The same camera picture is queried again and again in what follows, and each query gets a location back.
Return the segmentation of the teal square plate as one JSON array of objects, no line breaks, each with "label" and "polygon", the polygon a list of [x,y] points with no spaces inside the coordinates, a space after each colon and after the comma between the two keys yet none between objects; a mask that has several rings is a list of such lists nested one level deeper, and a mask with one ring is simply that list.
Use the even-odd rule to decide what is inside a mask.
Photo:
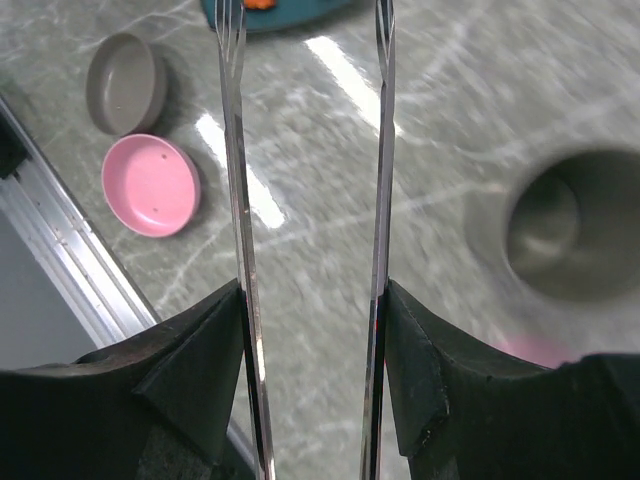
[{"label": "teal square plate", "polygon": [[315,22],[351,6],[348,0],[277,0],[275,8],[258,11],[245,7],[245,32],[282,31]]}]

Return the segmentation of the orange grilled meat piece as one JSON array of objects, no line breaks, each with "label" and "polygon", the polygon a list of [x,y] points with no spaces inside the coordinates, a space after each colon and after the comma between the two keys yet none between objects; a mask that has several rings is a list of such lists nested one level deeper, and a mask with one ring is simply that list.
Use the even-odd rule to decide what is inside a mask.
[{"label": "orange grilled meat piece", "polygon": [[275,8],[277,0],[245,0],[244,5],[249,10],[264,11]]}]

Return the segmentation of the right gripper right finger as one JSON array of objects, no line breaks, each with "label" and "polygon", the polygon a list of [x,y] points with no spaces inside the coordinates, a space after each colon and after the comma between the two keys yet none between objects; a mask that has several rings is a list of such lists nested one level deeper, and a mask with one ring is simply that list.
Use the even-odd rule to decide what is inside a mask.
[{"label": "right gripper right finger", "polygon": [[386,367],[415,479],[635,479],[639,358],[530,363],[387,293]]}]

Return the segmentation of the metal tongs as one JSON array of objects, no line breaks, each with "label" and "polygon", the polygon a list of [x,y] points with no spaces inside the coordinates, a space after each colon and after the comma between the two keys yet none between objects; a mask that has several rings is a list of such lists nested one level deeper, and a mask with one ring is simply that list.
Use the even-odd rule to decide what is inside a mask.
[{"label": "metal tongs", "polygon": [[[204,1],[202,11],[215,33],[224,115],[227,172],[233,214],[239,281],[245,304],[245,361],[256,452],[256,476],[276,476],[266,364],[259,308],[258,281],[246,171],[241,79],[246,43],[246,9],[242,1]],[[375,4],[376,42],[381,72],[380,133],[376,217],[365,394],[363,405],[360,476],[380,475],[381,423],[388,289],[390,221],[395,149],[396,29],[394,4]]]}]

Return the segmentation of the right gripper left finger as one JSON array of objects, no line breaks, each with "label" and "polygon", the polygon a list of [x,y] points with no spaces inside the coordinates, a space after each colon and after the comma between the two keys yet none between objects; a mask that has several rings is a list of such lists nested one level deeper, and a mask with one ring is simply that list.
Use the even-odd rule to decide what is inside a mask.
[{"label": "right gripper left finger", "polygon": [[5,479],[246,479],[240,287],[68,364],[1,374]]}]

